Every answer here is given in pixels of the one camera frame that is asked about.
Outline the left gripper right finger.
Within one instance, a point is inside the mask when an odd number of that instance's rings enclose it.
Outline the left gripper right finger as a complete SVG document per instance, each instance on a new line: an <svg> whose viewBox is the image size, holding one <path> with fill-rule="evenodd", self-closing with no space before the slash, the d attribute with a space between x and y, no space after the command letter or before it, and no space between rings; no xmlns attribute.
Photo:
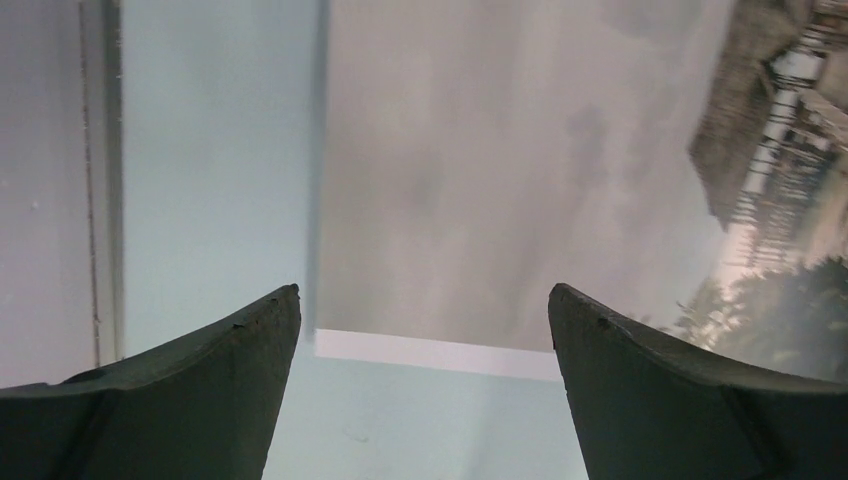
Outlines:
<svg viewBox="0 0 848 480"><path fill-rule="evenodd" d="M559 283L552 343L592 479L843 479L847 388L701 349Z"/></svg>

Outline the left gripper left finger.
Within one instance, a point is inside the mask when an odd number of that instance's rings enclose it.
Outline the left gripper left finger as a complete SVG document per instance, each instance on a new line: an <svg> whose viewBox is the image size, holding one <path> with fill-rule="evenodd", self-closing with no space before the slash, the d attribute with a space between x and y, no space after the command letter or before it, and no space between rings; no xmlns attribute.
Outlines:
<svg viewBox="0 0 848 480"><path fill-rule="evenodd" d="M5 479L259 479L301 327L296 285L57 383L1 392Z"/></svg>

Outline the black and white photo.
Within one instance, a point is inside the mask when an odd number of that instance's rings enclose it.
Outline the black and white photo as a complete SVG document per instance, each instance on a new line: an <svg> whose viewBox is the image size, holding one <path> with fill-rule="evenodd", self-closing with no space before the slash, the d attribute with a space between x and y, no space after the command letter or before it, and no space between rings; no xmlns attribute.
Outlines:
<svg viewBox="0 0 848 480"><path fill-rule="evenodd" d="M318 356L557 374L559 283L847 377L843 1L332 1Z"/></svg>

